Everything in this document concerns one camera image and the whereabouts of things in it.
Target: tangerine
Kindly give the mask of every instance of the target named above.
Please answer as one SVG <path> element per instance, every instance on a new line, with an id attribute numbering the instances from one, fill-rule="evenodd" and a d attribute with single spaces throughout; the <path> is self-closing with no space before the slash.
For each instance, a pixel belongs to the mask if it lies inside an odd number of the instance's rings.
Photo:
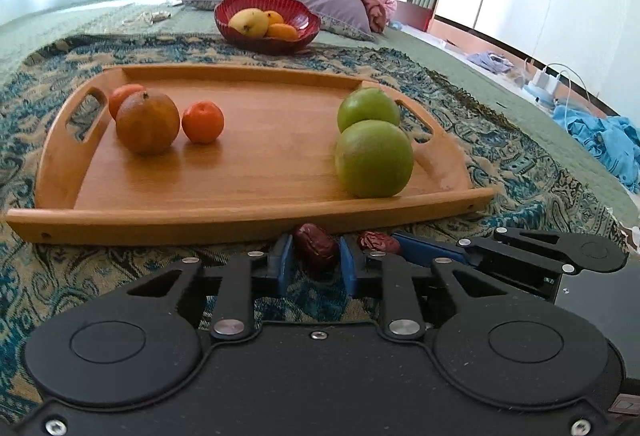
<path id="1" fill-rule="evenodd" d="M 182 130 L 193 143 L 211 143 L 225 127 L 222 110 L 211 101 L 195 102 L 182 114 Z"/>
<path id="2" fill-rule="evenodd" d="M 164 93 L 145 90 L 124 100 L 116 116 L 120 142 L 137 155 L 158 155 L 180 132 L 180 113 Z"/>
<path id="3" fill-rule="evenodd" d="M 284 23 L 282 16 L 275 10 L 265 10 L 264 13 L 267 15 L 270 25 L 273 25 L 274 23 Z"/>
<path id="4" fill-rule="evenodd" d="M 116 88 L 109 96 L 109 113 L 111 114 L 111 117 L 113 117 L 113 120 L 116 120 L 118 110 L 127 97 L 144 90 L 146 90 L 146 88 L 142 86 L 142 84 L 138 84 L 136 82 Z"/>
<path id="5" fill-rule="evenodd" d="M 295 41 L 298 39 L 298 31 L 294 26 L 287 23 L 273 23 L 267 28 L 267 38 L 287 39 L 287 41 Z"/>

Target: wooden tray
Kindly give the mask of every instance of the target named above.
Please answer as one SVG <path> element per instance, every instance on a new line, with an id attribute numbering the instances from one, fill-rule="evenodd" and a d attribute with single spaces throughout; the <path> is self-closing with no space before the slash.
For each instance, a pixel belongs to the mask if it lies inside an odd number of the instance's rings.
<path id="1" fill-rule="evenodd" d="M 169 152 L 131 155 L 106 107 L 79 142 L 67 123 L 87 95 L 101 103 L 122 84 L 167 93 L 182 111 L 212 100 L 225 129 L 211 145 L 182 131 Z M 182 245 L 268 239 L 311 221 L 329 232 L 375 229 L 484 208 L 491 188 L 472 188 L 462 150 L 417 102 L 379 86 L 432 132 L 414 143 L 414 173 L 396 197 L 356 199 L 334 169 L 336 114 L 363 85 L 313 71 L 203 64 L 111 68 L 63 105 L 44 145 L 35 209 L 7 221 L 25 241 L 88 245 Z"/>

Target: red bowl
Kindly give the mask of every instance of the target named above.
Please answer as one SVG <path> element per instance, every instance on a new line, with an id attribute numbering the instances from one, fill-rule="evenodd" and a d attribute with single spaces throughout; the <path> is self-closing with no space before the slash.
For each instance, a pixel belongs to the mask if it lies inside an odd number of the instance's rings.
<path id="1" fill-rule="evenodd" d="M 228 26 L 229 20 L 243 9 L 275 10 L 287 25 L 298 32 L 294 41 L 277 38 L 249 38 Z M 296 0 L 222 0 L 214 11 L 220 34 L 238 48 L 260 54 L 293 54 L 302 50 L 320 31 L 320 18 Z"/>

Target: blue cloth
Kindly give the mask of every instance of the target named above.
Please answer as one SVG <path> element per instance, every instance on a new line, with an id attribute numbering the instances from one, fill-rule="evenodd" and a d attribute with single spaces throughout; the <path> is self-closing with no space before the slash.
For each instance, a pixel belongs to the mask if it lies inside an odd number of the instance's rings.
<path id="1" fill-rule="evenodd" d="M 578 109 L 556 106 L 553 120 L 597 158 L 622 185 L 631 192 L 640 193 L 640 131 L 629 119 L 598 119 Z"/>
<path id="2" fill-rule="evenodd" d="M 477 64 L 491 73 L 505 73 L 513 68 L 510 60 L 493 52 L 481 52 L 480 54 L 467 55 L 466 58 L 473 64 Z"/>

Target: paisley blanket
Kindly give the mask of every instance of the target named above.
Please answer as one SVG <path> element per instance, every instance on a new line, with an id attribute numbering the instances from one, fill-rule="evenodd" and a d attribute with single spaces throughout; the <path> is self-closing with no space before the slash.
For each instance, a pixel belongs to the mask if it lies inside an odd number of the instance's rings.
<path id="1" fill-rule="evenodd" d="M 0 205 L 33 207 L 33 186 L 47 129 L 69 94 L 105 67 L 127 63 L 234 63 L 318 70 L 378 80 L 422 103 L 460 142 L 476 186 L 498 192 L 487 209 L 464 217 L 404 225 L 417 235 L 453 241 L 498 225 L 587 232 L 616 238 L 614 219 L 594 195 L 501 115 L 395 50 L 314 45 L 295 57 L 238 50 L 219 37 L 75 36 L 30 55 L 0 88 Z M 92 122 L 87 103 L 74 122 Z M 402 127 L 418 141 L 429 132 L 411 115 Z M 196 253 L 217 264 L 230 254 L 268 249 L 269 241 L 210 247 L 122 248 L 32 245 L 0 223 L 0 416 L 16 421 L 39 401 L 22 365 L 24 342 L 47 318 Z M 340 279 L 316 283 L 298 272 L 284 299 L 255 304 L 258 320 L 361 320 L 375 305 L 354 301 Z"/>

